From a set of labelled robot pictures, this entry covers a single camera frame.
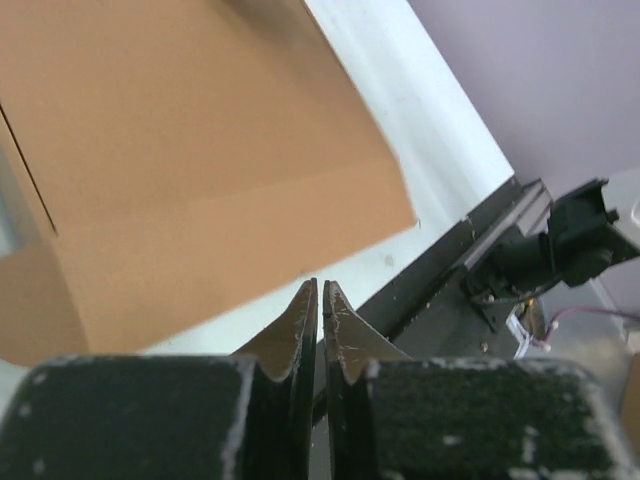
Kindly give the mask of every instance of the white surface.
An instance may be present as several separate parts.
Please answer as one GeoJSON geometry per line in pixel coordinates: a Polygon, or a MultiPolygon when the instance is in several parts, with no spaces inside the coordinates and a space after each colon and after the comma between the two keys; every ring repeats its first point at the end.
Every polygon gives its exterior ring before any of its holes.
{"type": "Polygon", "coordinates": [[[615,227],[640,248],[640,167],[611,175],[602,196],[607,210],[618,210],[615,227]]]}
{"type": "MultiPolygon", "coordinates": [[[[405,0],[307,3],[394,150],[419,218],[413,229],[315,272],[320,282],[339,281],[357,308],[513,170],[405,0]]],[[[6,217],[3,226],[7,232],[6,217]]],[[[0,249],[11,249],[1,236],[0,249]]],[[[299,284],[148,352],[230,353],[276,318],[299,284]]]]}

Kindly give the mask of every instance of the purple wall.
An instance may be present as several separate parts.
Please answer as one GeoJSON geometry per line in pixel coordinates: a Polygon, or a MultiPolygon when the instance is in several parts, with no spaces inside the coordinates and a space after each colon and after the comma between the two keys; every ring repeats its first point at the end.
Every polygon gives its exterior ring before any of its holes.
{"type": "MultiPolygon", "coordinates": [[[[522,182],[640,165],[640,2],[409,1],[522,182]]],[[[640,262],[603,277],[640,308],[640,262]]]]}

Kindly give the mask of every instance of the brown cardboard box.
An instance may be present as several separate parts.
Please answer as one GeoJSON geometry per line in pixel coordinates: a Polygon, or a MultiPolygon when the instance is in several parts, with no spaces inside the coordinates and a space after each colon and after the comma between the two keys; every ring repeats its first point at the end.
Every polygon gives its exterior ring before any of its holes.
{"type": "Polygon", "coordinates": [[[300,0],[6,2],[0,71],[5,360],[144,348],[413,223],[300,0]]]}
{"type": "Polygon", "coordinates": [[[640,456],[640,356],[636,353],[627,379],[620,420],[636,456],[640,456]]]}

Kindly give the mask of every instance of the cable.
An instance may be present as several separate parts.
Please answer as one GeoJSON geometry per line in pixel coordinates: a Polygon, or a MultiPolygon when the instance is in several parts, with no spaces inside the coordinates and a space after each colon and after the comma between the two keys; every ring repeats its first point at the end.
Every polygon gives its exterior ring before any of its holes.
{"type": "Polygon", "coordinates": [[[636,320],[640,322],[640,314],[637,314],[637,313],[623,312],[621,310],[614,310],[614,309],[600,308],[600,307],[585,307],[585,306],[567,307],[567,308],[563,308],[553,316],[553,318],[551,319],[551,325],[547,329],[547,333],[544,339],[542,340],[532,339],[532,342],[531,342],[532,345],[535,345],[536,347],[542,347],[548,351],[550,349],[549,341],[551,340],[551,336],[553,335],[553,332],[558,329],[558,326],[560,325],[559,323],[560,319],[572,313],[595,313],[598,315],[614,315],[616,317],[628,318],[630,320],[636,320]]]}

